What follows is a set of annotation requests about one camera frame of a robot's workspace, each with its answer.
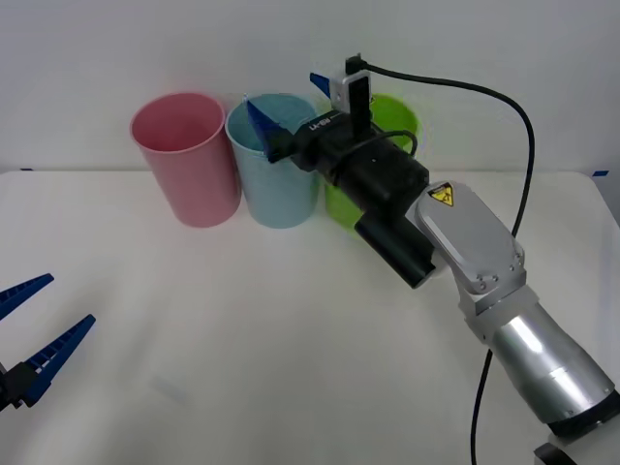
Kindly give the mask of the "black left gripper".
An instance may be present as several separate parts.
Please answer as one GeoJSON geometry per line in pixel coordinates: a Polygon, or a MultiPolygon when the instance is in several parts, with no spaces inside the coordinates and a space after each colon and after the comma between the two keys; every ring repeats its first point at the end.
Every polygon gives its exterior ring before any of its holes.
{"type": "MultiPolygon", "coordinates": [[[[0,320],[53,281],[54,277],[47,273],[2,291],[0,320]]],[[[23,404],[35,405],[95,322],[93,315],[87,315],[25,361],[9,370],[1,366],[1,410],[10,405],[15,409],[23,404]]]]}

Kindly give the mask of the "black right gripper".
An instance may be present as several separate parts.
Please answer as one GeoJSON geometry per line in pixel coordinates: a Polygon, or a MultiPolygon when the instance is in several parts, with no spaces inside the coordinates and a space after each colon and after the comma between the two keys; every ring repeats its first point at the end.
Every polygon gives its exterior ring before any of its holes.
{"type": "MultiPolygon", "coordinates": [[[[310,81],[326,96],[330,78],[316,73],[310,81]]],[[[248,121],[270,164],[292,158],[304,171],[317,171],[330,183],[386,183],[388,137],[370,122],[358,124],[345,112],[331,110],[305,124],[293,135],[245,97],[248,121]]]]}

